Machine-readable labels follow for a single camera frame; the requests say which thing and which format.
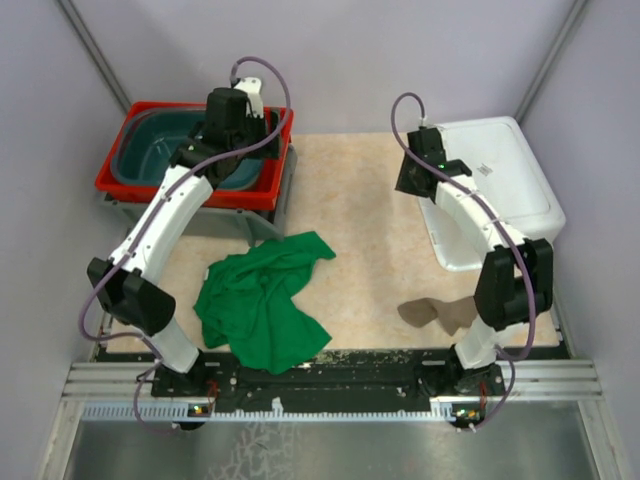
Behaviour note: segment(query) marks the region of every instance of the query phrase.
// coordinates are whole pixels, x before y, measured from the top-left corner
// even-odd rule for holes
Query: metal floor
[[[476,434],[447,424],[211,423],[165,437],[85,422],[66,480],[598,478],[575,403],[512,403]]]

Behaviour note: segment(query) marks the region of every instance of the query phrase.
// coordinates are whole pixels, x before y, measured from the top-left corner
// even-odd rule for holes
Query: green towel
[[[315,232],[268,240],[209,267],[193,307],[209,348],[226,343],[246,367],[273,374],[309,360],[331,340],[291,300],[319,258],[336,254]]]

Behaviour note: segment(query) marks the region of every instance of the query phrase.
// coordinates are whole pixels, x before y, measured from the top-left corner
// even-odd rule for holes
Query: cable
[[[487,385],[484,382],[480,382],[480,411],[484,411],[487,406]]]
[[[489,423],[491,419],[496,416],[496,414],[500,411],[500,409],[506,403],[507,398],[509,398],[509,395],[511,395],[513,386],[516,383],[516,366],[512,360],[510,359],[505,359],[505,360],[509,363],[509,367],[511,367],[511,379],[509,380],[509,386],[504,391],[504,395],[502,395],[502,398],[498,401],[498,403],[496,403],[496,406],[491,409],[491,411],[482,419],[482,421],[477,423],[476,425],[471,424],[471,431],[473,432],[485,427],[487,423]]]
[[[133,395],[133,413],[134,413],[134,416],[136,417],[136,420],[138,420],[145,428],[147,428],[147,430],[153,433],[161,434],[161,435],[172,433],[173,430],[170,430],[170,431],[158,430],[146,424],[142,420],[142,417],[140,415],[140,411],[138,409],[138,400],[140,397],[140,392],[142,390],[142,385],[147,381],[147,379],[152,373],[154,373],[158,368],[160,368],[160,365],[162,364],[162,355],[160,354],[158,349],[153,345],[149,337],[147,337],[143,332],[140,332],[140,333],[122,332],[122,333],[115,333],[110,335],[97,335],[97,336],[92,335],[91,333],[89,333],[86,326],[87,313],[89,312],[89,308],[91,307],[91,304],[97,298],[98,294],[102,291],[105,285],[113,278],[113,276],[129,260],[129,258],[135,254],[134,252],[136,248],[138,248],[138,245],[142,241],[142,238],[144,237],[145,233],[151,226],[153,220],[158,215],[158,212],[160,212],[160,209],[162,208],[164,203],[171,198],[171,195],[178,188],[180,188],[180,186],[184,184],[184,182],[186,182],[189,178],[191,178],[194,174],[196,174],[203,168],[207,168],[208,166],[214,164],[215,162],[219,162],[220,160],[225,160],[231,157],[244,156],[254,150],[258,150],[264,147],[265,145],[270,143],[274,138],[280,135],[280,132],[289,121],[289,117],[291,116],[291,96],[289,94],[289,87],[287,86],[287,82],[285,81],[284,77],[271,63],[259,57],[253,57],[253,56],[240,58],[239,60],[236,61],[236,63],[233,64],[233,67],[231,68],[231,74],[229,76],[231,85],[235,85],[236,83],[236,80],[237,80],[236,74],[238,72],[238,69],[240,68],[240,65],[247,62],[258,63],[263,67],[266,67],[268,70],[271,70],[271,73],[273,73],[275,77],[278,79],[278,81],[280,82],[280,86],[282,87],[282,91],[284,92],[284,98],[285,98],[284,116],[280,119],[280,121],[278,122],[276,127],[273,129],[273,131],[269,135],[267,135],[265,138],[260,140],[259,142],[254,143],[253,145],[249,145],[247,147],[239,148],[237,150],[221,153],[219,155],[214,155],[213,157],[210,157],[206,159],[204,162],[193,167],[191,170],[185,173],[182,177],[180,177],[173,185],[171,185],[171,187],[167,189],[164,196],[160,198],[160,200],[156,203],[154,208],[151,210],[145,222],[141,225],[140,230],[138,231],[138,234],[134,237],[133,241],[129,245],[129,248],[126,251],[126,254],[96,284],[96,286],[93,288],[93,290],[91,291],[87,299],[82,304],[82,307],[80,309],[80,314],[78,315],[78,329],[80,330],[80,335],[82,335],[82,337],[84,337],[85,339],[93,342],[105,342],[105,341],[113,340],[116,338],[133,337],[141,340],[149,348],[149,350],[151,350],[151,352],[155,355],[156,362],[154,363],[153,367],[151,367],[141,375],[138,385],[136,386],[136,390]]]
[[[471,198],[473,198],[473,200],[487,214],[489,219],[494,222],[496,226],[496,230],[498,230],[498,233],[500,234],[502,239],[507,243],[511,252],[513,252],[513,256],[516,260],[516,264],[518,265],[518,268],[522,272],[522,279],[524,280],[524,288],[527,293],[527,305],[529,309],[529,333],[527,335],[527,343],[525,344],[524,348],[518,353],[518,355],[515,355],[515,356],[509,355],[507,352],[504,351],[504,349],[502,349],[502,347],[497,345],[496,345],[496,350],[500,354],[500,357],[505,360],[511,360],[513,362],[524,360],[529,356],[529,353],[531,352],[531,348],[533,347],[533,340],[536,332],[535,294],[533,292],[533,284],[531,283],[531,278],[529,277],[529,271],[527,269],[526,264],[524,263],[524,259],[522,258],[522,255],[520,254],[518,247],[516,247],[512,238],[509,236],[505,228],[502,226],[498,217],[493,213],[493,210],[491,210],[489,205],[487,205],[485,201],[482,200],[482,198],[480,198],[476,193],[472,192],[464,185],[461,185],[460,183],[456,182],[450,176],[446,175],[445,173],[441,172],[437,168],[432,167],[431,165],[426,163],[424,160],[418,157],[415,153],[413,153],[409,149],[409,147],[402,141],[402,138],[400,138],[400,134],[398,133],[398,127],[396,126],[396,109],[398,108],[398,104],[406,97],[414,98],[418,102],[418,105],[420,106],[420,113],[422,118],[424,119],[426,116],[424,103],[422,102],[422,99],[417,94],[413,92],[406,92],[400,95],[396,99],[396,101],[393,102],[393,106],[391,107],[391,131],[393,132],[393,136],[396,138],[396,141],[398,142],[400,147],[402,147],[404,152],[407,155],[409,155],[409,157],[411,157],[411,159],[413,159],[418,165],[427,169],[429,173],[432,173],[433,175],[438,177],[440,180],[450,183],[465,195],[469,195]]]
[[[209,412],[213,410],[213,404],[218,401],[218,382],[215,380],[209,380],[209,391],[207,392],[207,401],[209,402]]]
[[[153,366],[145,370],[145,372],[142,373],[142,375],[140,375],[138,384],[136,385],[136,390],[135,392],[133,392],[133,416],[136,417],[136,420],[140,423],[140,425],[142,425],[151,433],[155,433],[157,435],[173,435],[178,431],[176,429],[177,425],[173,425],[171,429],[164,429],[164,428],[160,429],[160,428],[152,427],[142,419],[142,415],[140,414],[140,408],[138,407],[138,400],[140,399],[140,392],[142,391],[142,386],[146,383],[149,376],[152,373],[154,373],[156,370],[158,370],[158,368],[160,368],[160,365],[162,365],[162,362],[160,361],[160,359],[156,359],[156,361],[153,363]]]

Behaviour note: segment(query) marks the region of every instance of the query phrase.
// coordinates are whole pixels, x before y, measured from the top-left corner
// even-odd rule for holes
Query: red plastic tub
[[[157,187],[143,187],[123,185],[114,178],[111,173],[111,160],[116,153],[120,138],[124,132],[125,126],[129,121],[140,112],[151,108],[176,108],[176,107],[204,107],[201,103],[172,103],[172,102],[137,102],[133,104],[131,110],[127,114],[127,118],[122,124],[120,133],[113,143],[109,155],[105,160],[100,173],[96,177],[96,188],[101,192],[107,192],[114,199],[122,202],[132,203],[150,203],[154,195],[158,191]],[[285,114],[284,108],[265,107],[265,113],[276,109],[280,118]],[[260,177],[255,186],[251,190],[230,191],[216,190],[213,195],[204,202],[205,207],[221,207],[221,208],[242,208],[245,210],[274,210],[278,195],[280,194],[280,181],[282,180],[282,171],[284,169],[284,160],[287,147],[291,142],[291,127],[293,126],[293,111],[289,115],[289,119],[282,129],[282,151],[277,160],[267,160],[264,163]]]

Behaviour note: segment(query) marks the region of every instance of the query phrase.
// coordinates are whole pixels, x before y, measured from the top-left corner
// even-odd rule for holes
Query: beige floor
[[[320,261],[296,305],[331,334],[327,348],[448,347],[450,337],[432,322],[405,324],[397,306],[422,297],[452,301],[470,295],[478,272],[440,267],[415,197],[394,191],[402,154],[390,134],[296,136],[299,161],[287,219],[287,234],[315,230],[337,258]],[[178,322],[204,348],[192,306],[202,276],[213,262],[246,252],[246,242],[182,237],[160,286],[177,300]],[[117,325],[116,331],[125,327]],[[526,333],[514,339],[523,345]],[[538,319],[536,345],[557,345],[549,314]],[[137,340],[113,341],[111,352],[138,352]]]

